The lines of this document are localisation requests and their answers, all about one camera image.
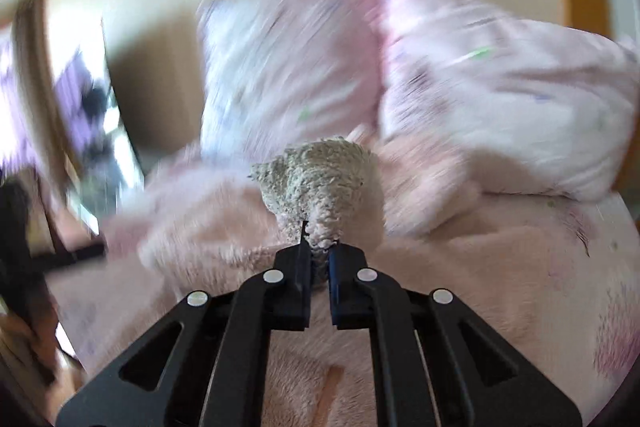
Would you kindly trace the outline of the dark framed mirror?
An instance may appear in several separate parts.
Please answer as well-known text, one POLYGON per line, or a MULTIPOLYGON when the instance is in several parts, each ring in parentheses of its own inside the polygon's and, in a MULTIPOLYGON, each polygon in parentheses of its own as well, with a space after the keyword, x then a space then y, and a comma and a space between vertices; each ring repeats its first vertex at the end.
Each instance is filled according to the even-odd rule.
POLYGON ((112 87, 102 23, 94 20, 67 35, 53 93, 77 161, 67 202, 98 234, 101 223, 144 185, 112 87))

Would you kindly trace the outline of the pink floral bed sheet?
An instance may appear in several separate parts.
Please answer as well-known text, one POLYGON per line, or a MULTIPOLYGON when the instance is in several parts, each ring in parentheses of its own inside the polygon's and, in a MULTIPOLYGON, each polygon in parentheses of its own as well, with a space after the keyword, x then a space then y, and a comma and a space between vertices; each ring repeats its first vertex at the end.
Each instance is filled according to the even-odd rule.
MULTIPOLYGON (((234 291, 283 245, 246 184, 226 183, 190 207, 146 209, 107 228, 105 261, 52 277, 61 322, 98 373, 184 294, 234 291)), ((445 287, 480 314, 593 419, 639 353, 639 236, 620 198, 597 204, 486 196, 423 237, 390 236, 368 254, 401 286, 445 287)), ((271 338, 268 426, 372 426, 369 338, 337 332, 326 294, 303 334, 271 338)))

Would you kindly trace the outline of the pink floral pillow far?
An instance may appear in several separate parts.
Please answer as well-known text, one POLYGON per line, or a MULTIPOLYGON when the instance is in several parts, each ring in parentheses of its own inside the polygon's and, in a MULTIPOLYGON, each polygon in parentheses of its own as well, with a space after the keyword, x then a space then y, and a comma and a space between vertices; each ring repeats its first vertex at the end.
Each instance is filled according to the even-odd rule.
POLYGON ((381 98, 375 0, 207 0, 198 10, 200 149, 266 161, 373 126, 381 98))

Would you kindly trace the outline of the pink floral pillow near window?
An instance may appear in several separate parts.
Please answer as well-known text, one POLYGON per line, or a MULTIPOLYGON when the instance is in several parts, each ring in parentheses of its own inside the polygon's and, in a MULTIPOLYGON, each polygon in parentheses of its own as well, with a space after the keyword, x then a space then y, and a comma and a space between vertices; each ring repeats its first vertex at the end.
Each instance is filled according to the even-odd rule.
POLYGON ((631 43, 484 0, 364 1, 381 40, 383 138, 439 136, 491 193, 611 190, 638 115, 631 43))

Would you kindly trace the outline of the pink fluffy fleece garment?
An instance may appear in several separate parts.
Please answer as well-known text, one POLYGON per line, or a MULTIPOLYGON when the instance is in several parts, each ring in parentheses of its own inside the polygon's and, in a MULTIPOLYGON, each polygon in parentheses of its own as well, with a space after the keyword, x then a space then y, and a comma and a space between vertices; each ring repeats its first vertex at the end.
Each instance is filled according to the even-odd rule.
POLYGON ((179 291, 214 295, 270 267, 306 236, 317 256, 343 242, 413 291, 449 287, 529 360, 540 355, 546 245, 533 228, 500 230, 457 147, 429 134, 380 141, 367 130, 296 147, 250 171, 185 153, 111 221, 112 253, 138 257, 160 295, 129 291, 94 365, 102 369, 179 291))

